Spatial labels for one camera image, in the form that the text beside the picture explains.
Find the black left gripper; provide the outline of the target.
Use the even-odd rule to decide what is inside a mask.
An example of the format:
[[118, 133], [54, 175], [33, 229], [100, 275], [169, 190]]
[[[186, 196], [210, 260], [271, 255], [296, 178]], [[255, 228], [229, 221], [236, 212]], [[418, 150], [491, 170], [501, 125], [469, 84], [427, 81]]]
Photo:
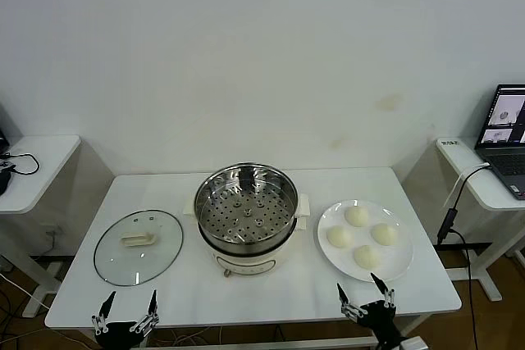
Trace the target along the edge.
[[153, 291], [148, 311], [139, 321], [110, 322], [108, 320], [116, 291], [102, 303], [98, 314], [91, 316], [95, 340], [103, 349], [132, 349], [138, 347], [159, 322], [157, 290]]

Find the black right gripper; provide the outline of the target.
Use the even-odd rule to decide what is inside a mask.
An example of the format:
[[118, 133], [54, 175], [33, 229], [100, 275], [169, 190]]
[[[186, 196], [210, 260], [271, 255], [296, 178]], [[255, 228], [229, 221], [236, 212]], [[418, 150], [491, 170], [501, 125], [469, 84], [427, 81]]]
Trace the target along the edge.
[[373, 273], [371, 277], [383, 299], [357, 307], [349, 301], [340, 284], [337, 284], [341, 313], [353, 322], [369, 328], [379, 344], [400, 344], [400, 331], [394, 323], [395, 290], [389, 289], [386, 283]]

